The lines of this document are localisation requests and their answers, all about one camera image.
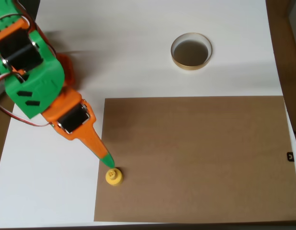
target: yellow bottle cap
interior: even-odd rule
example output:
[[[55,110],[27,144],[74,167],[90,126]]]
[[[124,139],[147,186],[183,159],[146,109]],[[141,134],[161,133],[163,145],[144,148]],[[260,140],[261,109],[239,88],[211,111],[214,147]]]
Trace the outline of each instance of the yellow bottle cap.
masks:
[[[110,185],[116,186],[123,181],[123,174],[119,169],[110,169],[106,172],[105,180]]]

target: cardboard sheet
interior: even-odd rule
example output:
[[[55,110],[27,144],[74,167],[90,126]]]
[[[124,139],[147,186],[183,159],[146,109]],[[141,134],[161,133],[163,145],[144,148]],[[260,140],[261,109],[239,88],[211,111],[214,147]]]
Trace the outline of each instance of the cardboard sheet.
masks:
[[[95,221],[296,220],[282,96],[106,99]]]

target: white surface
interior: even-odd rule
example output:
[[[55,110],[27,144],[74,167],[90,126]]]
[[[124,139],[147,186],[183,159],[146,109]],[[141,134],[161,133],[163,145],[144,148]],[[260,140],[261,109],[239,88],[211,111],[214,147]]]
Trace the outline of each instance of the white surface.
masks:
[[[37,22],[72,55],[99,135],[108,97],[282,95],[265,0],[43,0]],[[170,53],[188,32],[213,46],[207,66],[190,73]],[[296,159],[294,136],[292,143]],[[98,159],[79,141],[12,120],[0,163],[0,227],[106,224],[90,223],[97,174]]]

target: red wire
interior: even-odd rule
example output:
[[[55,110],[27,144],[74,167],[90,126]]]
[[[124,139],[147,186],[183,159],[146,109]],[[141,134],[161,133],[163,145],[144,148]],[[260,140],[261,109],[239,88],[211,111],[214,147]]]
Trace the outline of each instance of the red wire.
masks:
[[[3,74],[0,75],[0,81],[3,80],[3,79],[5,79],[6,77],[10,76],[11,74],[12,74],[12,73],[7,73],[7,74],[5,74],[5,75],[3,75]],[[6,115],[8,115],[8,116],[10,116],[10,117],[12,117],[12,118],[14,118],[14,119],[16,119],[16,120],[18,120],[18,121],[24,122],[24,123],[26,123],[26,124],[28,124],[28,125],[31,125],[31,126],[35,126],[35,127],[44,127],[44,126],[47,126],[47,125],[50,124],[50,123],[47,123],[47,124],[45,124],[45,125],[39,125],[39,124],[35,124],[35,123],[31,122],[31,121],[27,121],[27,120],[25,120],[25,119],[23,119],[23,118],[21,118],[21,117],[16,116],[16,115],[13,114],[12,112],[10,112],[10,111],[8,111],[7,109],[3,108],[1,105],[0,105],[0,110],[1,110],[3,113],[5,113]]]

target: wooden floor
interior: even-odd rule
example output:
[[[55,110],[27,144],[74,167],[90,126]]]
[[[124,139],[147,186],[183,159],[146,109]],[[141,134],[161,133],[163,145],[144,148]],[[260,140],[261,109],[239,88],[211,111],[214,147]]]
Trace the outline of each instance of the wooden floor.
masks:
[[[266,0],[268,20],[279,79],[293,129],[296,131],[296,44],[288,20],[290,0]],[[0,103],[11,110],[13,102],[3,96]],[[0,158],[10,119],[0,113]]]
[[[293,130],[296,131],[296,43],[288,19],[290,0],[267,0],[273,52]]]

